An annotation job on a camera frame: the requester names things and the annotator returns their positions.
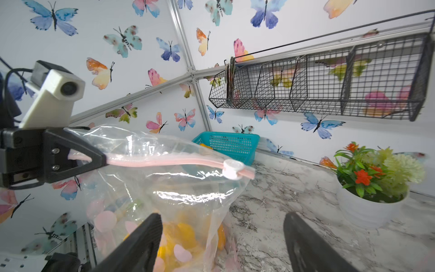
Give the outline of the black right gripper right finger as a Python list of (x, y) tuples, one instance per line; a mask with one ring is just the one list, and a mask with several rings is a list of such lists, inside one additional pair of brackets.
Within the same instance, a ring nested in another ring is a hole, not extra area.
[(296, 213), (286, 214), (283, 232), (294, 272), (357, 271)]

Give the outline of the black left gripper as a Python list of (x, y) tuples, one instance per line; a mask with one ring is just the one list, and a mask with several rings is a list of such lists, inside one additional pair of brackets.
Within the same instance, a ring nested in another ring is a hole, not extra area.
[(104, 153), (65, 129), (1, 129), (3, 189), (36, 188), (105, 166)]

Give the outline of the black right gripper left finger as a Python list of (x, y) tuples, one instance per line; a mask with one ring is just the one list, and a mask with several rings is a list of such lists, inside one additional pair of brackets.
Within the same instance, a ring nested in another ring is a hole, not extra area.
[(162, 218), (153, 213), (93, 271), (153, 271), (162, 234)]

